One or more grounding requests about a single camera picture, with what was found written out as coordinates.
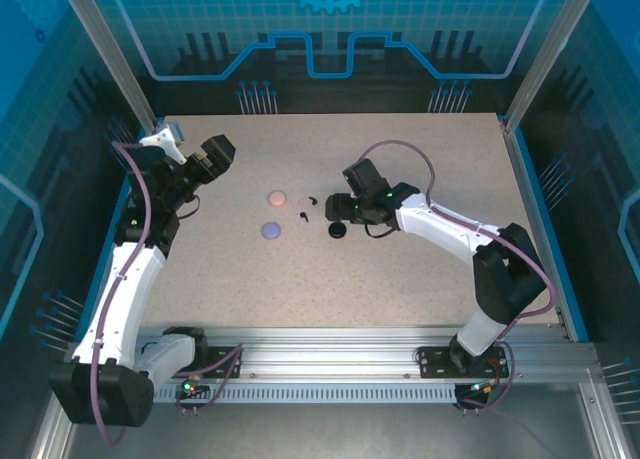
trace beige tabletop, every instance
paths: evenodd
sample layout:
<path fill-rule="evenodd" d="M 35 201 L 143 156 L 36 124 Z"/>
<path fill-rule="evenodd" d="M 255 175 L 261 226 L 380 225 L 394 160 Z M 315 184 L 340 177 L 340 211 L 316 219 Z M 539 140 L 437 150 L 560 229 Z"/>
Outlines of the beige tabletop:
<path fill-rule="evenodd" d="M 225 134 L 235 162 L 201 187 L 158 277 L 143 327 L 358 327 L 463 324 L 476 308 L 472 271 L 426 240 L 396 232 L 381 240 L 347 225 L 327 233 L 324 202 L 349 192 L 342 170 L 374 142 L 402 139 L 430 156 L 433 199 L 499 226 L 529 223 L 494 114 L 345 114 L 168 117 L 185 136 L 182 152 Z M 428 170 L 409 149 L 369 156 L 390 184 L 424 189 Z M 269 205 L 273 190 L 288 196 Z M 318 198 L 316 206 L 309 196 Z M 194 204 L 185 205 L 186 213 Z M 309 222 L 300 218 L 306 212 Z M 261 226 L 276 221 L 267 241 Z M 532 307 L 540 307 L 543 294 Z M 533 322 L 557 322 L 553 312 Z"/>

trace enclosure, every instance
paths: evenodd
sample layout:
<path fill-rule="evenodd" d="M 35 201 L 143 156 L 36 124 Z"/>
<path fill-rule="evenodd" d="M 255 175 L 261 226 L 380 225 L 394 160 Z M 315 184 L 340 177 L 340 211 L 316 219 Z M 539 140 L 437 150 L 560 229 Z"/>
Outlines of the enclosure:
<path fill-rule="evenodd" d="M 636 8 L 0 0 L 2 456 L 636 457 Z M 178 325 L 245 349 L 212 410 L 182 417 L 172 379 L 111 449 L 69 422 L 47 378 L 87 334 L 111 269 L 131 191 L 111 144 L 170 122 L 185 155 L 219 134 L 237 153 L 182 221 L 137 351 Z M 410 234 L 327 234 L 342 171 L 388 139 L 428 154 L 438 204 L 522 225 L 557 290 L 507 336 L 514 386 L 495 414 L 463 418 L 456 381 L 421 378 L 414 360 L 474 314 L 469 265 Z M 428 182 L 411 151 L 369 157 L 392 184 Z"/>

